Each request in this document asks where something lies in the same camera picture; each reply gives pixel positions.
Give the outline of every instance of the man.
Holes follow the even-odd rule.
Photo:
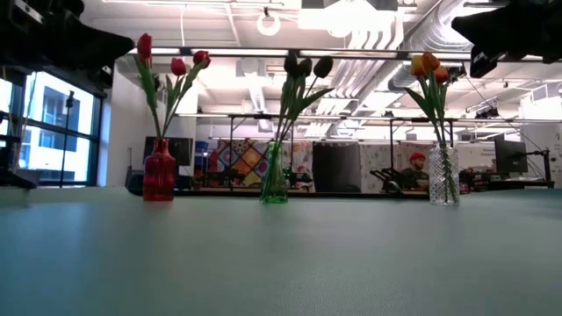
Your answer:
[[[410,156],[410,168],[400,172],[405,177],[404,189],[426,190],[429,187],[429,175],[423,172],[425,155],[413,153]]]

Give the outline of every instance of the vase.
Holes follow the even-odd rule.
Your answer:
[[[458,205],[458,151],[436,147],[429,152],[429,200],[433,205]]]
[[[283,171],[283,156],[280,153],[280,146],[275,143],[268,145],[268,167],[265,179],[262,182],[262,194],[260,203],[262,204],[282,204],[287,203],[287,181]]]
[[[144,161],[142,197],[145,201],[171,201],[176,183],[176,159],[169,155],[168,140],[155,140],[155,147]]]

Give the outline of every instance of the table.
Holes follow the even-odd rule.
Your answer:
[[[560,190],[458,208],[36,192],[0,209],[3,316],[562,314]]]

